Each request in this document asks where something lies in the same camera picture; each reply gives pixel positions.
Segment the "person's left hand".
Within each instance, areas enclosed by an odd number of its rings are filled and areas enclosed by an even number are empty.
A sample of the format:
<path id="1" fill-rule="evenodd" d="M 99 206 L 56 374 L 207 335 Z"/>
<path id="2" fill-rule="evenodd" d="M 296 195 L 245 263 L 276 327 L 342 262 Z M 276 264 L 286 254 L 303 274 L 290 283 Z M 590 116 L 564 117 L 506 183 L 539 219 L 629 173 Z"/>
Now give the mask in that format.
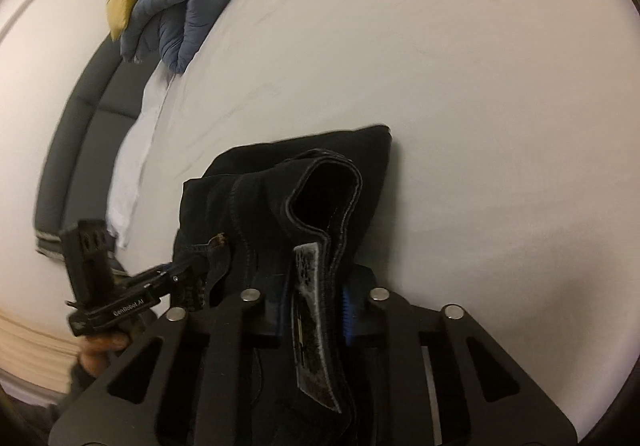
<path id="1" fill-rule="evenodd" d="M 79 341 L 78 364 L 94 378 L 99 377 L 111 365 L 112 353 L 126 350 L 130 336 L 125 333 L 95 334 Z"/>

